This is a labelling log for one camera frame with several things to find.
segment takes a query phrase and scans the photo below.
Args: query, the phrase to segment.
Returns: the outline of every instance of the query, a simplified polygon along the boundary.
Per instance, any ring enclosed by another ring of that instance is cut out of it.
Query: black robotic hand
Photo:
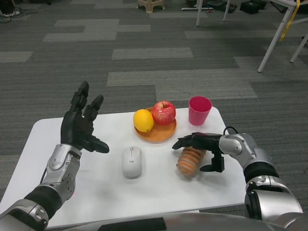
[[[96,119],[104,97],[97,96],[91,104],[87,105],[82,116],[82,109],[87,104],[88,92],[89,84],[84,81],[72,98],[71,108],[64,115],[61,125],[61,143],[72,145],[79,150],[84,148],[90,152],[107,153],[108,145],[92,135],[93,121]]]
[[[213,133],[195,132],[191,135],[178,138],[178,141],[172,146],[173,149],[181,147],[193,147],[198,150],[208,150],[214,154],[212,164],[200,168],[202,172],[222,172],[225,169],[222,151],[219,148],[219,140],[222,135]]]

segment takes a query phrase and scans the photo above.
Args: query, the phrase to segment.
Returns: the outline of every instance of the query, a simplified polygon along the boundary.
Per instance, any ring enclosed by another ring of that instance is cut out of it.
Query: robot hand
[[[273,221],[287,212],[302,213],[300,204],[279,178],[270,156],[257,146],[250,135],[197,132],[179,138],[172,148],[189,146],[214,154],[212,164],[201,167],[200,171],[222,172],[224,159],[221,154],[228,154],[239,162],[247,183],[245,207],[249,217]]]
[[[228,154],[242,166],[246,182],[262,174],[278,177],[270,156],[265,150],[259,148],[248,134],[219,135],[197,132],[179,138],[172,148],[179,149],[189,146],[199,150],[208,150],[214,154],[212,165],[201,167],[201,171],[222,172],[224,158],[221,154]]]
[[[193,147],[199,150],[208,150],[214,154],[212,164],[200,168],[202,172],[222,172],[225,169],[224,158],[221,156],[222,151],[219,148],[219,140],[222,135],[212,133],[195,132],[191,135],[179,138],[178,142],[173,145],[173,149],[181,147]]]
[[[109,152],[108,145],[92,135],[93,121],[103,103],[103,96],[96,97],[82,116],[88,92],[89,85],[85,81],[75,92],[71,108],[64,115],[61,143],[56,145],[48,160],[44,172],[46,177],[43,174],[40,184],[32,192],[0,215],[0,230],[45,230],[49,219],[75,191],[81,150]]]
[[[84,148],[90,152],[107,153],[109,152],[108,145],[92,135],[93,121],[96,119],[104,97],[97,96],[86,107],[84,117],[82,117],[82,109],[86,106],[88,92],[89,84],[84,81],[73,96],[71,108],[64,115],[61,125],[61,143],[69,144],[79,150]]]

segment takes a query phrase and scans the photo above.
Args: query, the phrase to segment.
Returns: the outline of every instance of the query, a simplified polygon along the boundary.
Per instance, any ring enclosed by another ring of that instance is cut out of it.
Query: stool
[[[139,5],[145,6],[145,10],[147,13],[153,13],[153,7],[162,5],[163,10],[165,9],[165,0],[138,0],[138,6]]]

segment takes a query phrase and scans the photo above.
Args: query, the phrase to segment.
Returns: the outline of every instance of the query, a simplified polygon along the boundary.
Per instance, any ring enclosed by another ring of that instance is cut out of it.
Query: computer mouse
[[[123,151],[123,175],[126,178],[136,178],[142,172],[141,149],[129,147]]]

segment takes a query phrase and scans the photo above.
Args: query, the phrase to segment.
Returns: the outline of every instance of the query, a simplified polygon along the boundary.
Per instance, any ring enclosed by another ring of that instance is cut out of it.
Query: floor
[[[163,99],[179,108],[194,95],[212,99],[226,125],[268,150],[308,211],[307,47],[289,63],[308,23],[291,27],[259,74],[281,13],[268,4],[223,23],[222,12],[202,12],[196,27],[196,12],[180,10],[184,2],[166,0],[152,14],[137,10],[135,0],[26,3],[22,8],[43,11],[0,24],[0,199],[33,124],[62,117],[86,80],[90,100],[105,97],[102,114]],[[208,211],[242,215],[244,207]]]

